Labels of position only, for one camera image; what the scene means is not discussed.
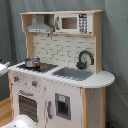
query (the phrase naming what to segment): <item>toy kitchen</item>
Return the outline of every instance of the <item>toy kitchen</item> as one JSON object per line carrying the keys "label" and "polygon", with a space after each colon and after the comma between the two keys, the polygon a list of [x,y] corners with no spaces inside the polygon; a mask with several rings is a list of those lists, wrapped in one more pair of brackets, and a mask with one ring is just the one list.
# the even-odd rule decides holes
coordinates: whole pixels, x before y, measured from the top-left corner
{"label": "toy kitchen", "polygon": [[25,114],[37,128],[105,128],[106,86],[115,77],[102,71],[102,11],[21,18],[27,59],[9,67],[12,116]]}

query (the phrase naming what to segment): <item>white countertop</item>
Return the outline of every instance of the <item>white countertop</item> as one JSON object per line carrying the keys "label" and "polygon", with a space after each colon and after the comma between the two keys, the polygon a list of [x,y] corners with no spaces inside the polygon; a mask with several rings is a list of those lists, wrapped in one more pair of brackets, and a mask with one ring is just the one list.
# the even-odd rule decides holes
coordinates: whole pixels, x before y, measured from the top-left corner
{"label": "white countertop", "polygon": [[32,74],[32,75],[36,75],[36,76],[41,76],[46,79],[65,82],[66,84],[73,85],[76,87],[82,87],[82,88],[106,87],[106,86],[111,85],[115,80],[115,77],[113,74],[111,74],[107,71],[101,71],[98,74],[91,75],[90,77],[88,77],[87,79],[85,79],[83,81],[76,81],[76,80],[71,80],[71,79],[57,77],[57,76],[52,75],[53,72],[61,69],[62,67],[54,68],[46,73],[39,73],[39,72],[33,72],[33,71],[28,71],[28,70],[17,68],[17,66],[19,66],[21,64],[24,64],[24,62],[14,65],[12,67],[9,67],[8,69],[23,72],[23,73],[28,73],[28,74]]}

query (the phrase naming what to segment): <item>knob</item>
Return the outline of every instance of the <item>knob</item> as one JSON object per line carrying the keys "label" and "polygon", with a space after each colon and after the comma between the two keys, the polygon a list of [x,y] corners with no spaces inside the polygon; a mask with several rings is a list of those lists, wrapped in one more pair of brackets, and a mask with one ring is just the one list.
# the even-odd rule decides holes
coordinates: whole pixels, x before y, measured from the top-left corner
{"label": "knob", "polygon": [[18,76],[15,76],[14,77],[14,82],[17,82],[19,80],[19,77]]}
{"label": "knob", "polygon": [[36,87],[37,86],[37,82],[36,81],[32,81],[32,86]]}

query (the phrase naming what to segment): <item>gray curtain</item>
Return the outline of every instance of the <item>gray curtain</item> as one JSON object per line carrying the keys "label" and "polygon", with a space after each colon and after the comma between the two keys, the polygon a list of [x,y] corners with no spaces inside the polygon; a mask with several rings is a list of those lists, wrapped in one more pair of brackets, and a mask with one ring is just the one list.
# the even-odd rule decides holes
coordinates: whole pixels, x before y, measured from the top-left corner
{"label": "gray curtain", "polygon": [[[0,58],[2,63],[15,62],[15,47],[13,45],[12,19],[9,0],[0,0]],[[9,97],[7,73],[0,76],[0,101]]]}
{"label": "gray curtain", "polygon": [[128,128],[128,0],[11,0],[18,62],[26,58],[20,12],[103,10],[103,70],[116,81],[107,87],[107,121]]}

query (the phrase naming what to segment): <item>microwave door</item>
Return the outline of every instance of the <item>microwave door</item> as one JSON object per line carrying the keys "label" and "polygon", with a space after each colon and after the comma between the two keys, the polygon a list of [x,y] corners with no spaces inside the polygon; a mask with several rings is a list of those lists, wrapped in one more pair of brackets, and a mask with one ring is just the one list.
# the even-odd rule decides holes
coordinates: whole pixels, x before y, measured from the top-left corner
{"label": "microwave door", "polygon": [[56,32],[79,33],[79,14],[56,15]]}

